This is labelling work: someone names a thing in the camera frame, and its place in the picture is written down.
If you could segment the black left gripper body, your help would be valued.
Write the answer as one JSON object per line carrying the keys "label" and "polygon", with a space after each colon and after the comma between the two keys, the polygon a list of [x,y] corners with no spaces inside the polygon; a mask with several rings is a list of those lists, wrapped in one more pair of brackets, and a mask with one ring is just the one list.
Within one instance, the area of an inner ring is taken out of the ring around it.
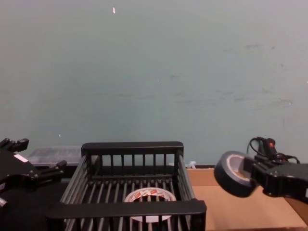
{"label": "black left gripper body", "polygon": [[0,150],[0,192],[10,189],[36,189],[39,171],[19,154]]}

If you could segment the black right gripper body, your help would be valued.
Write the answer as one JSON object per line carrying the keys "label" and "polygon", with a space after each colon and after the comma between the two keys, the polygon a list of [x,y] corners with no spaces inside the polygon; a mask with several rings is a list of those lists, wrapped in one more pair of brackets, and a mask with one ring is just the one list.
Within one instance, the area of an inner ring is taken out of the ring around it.
{"label": "black right gripper body", "polygon": [[265,171],[263,193],[271,197],[308,199],[308,165],[284,164]]}

